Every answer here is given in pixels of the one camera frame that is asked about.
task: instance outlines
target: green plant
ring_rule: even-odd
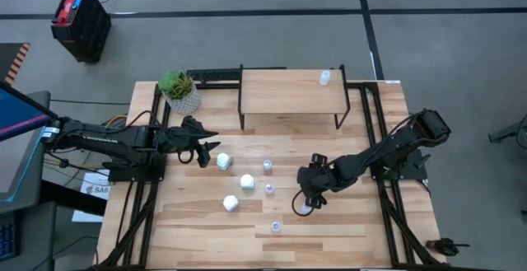
[[[192,91],[192,81],[184,72],[167,72],[158,85],[172,100],[183,99]]]

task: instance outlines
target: wooden tabletop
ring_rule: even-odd
[[[346,97],[342,72],[329,71],[329,83],[321,86],[322,69],[244,69],[241,113],[343,114],[346,112]]]
[[[136,84],[128,121],[151,108],[154,87],[155,82]],[[379,88],[390,130],[408,115],[403,90],[398,83],[379,82]],[[390,267],[379,196],[368,174],[341,192],[324,193],[328,205],[309,217],[298,217],[291,210],[291,199],[299,190],[296,173],[300,166],[309,163],[312,153],[324,154],[331,160],[369,147],[357,90],[349,90],[352,110],[340,130],[335,130],[332,116],[323,114],[313,114],[310,119],[302,115],[251,115],[247,118],[251,128],[240,130],[237,90],[200,90],[199,94],[201,105],[193,117],[203,122],[206,129],[218,131],[220,135],[209,141],[222,144],[211,152],[211,162],[204,169],[195,161],[182,165],[177,157],[169,157],[156,201],[148,269]],[[374,112],[372,99],[370,103]],[[180,125],[182,118],[171,113],[169,125]],[[147,115],[137,124],[148,124]],[[234,157],[235,165],[228,172],[215,165],[219,152]],[[273,161],[273,173],[269,176],[263,172],[265,159]],[[256,179],[254,190],[240,188],[240,177],[246,173]],[[276,187],[274,195],[265,195],[265,184]],[[401,181],[400,186],[408,225],[418,239],[422,243],[438,239],[426,190],[411,180]],[[98,244],[101,258],[114,248],[127,188],[127,183],[118,183],[111,189]],[[228,213],[222,207],[228,194],[240,200],[239,212]],[[124,231],[128,228],[133,196],[134,191],[130,194]],[[297,200],[298,208],[303,200]],[[275,221],[283,224],[279,233],[271,232]],[[399,259],[404,261],[396,226],[394,232]],[[141,241],[141,237],[142,229],[135,241]],[[133,263],[137,263],[138,253],[136,243]]]

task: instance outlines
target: potted plant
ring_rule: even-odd
[[[184,72],[167,72],[158,83],[171,109],[178,114],[194,112],[201,102],[198,89]]]

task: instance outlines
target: keyboard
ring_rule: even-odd
[[[17,230],[19,220],[17,213],[0,215],[0,261],[18,255],[19,240]]]

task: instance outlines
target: monitor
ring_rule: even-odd
[[[51,110],[0,82],[0,142],[58,118]]]

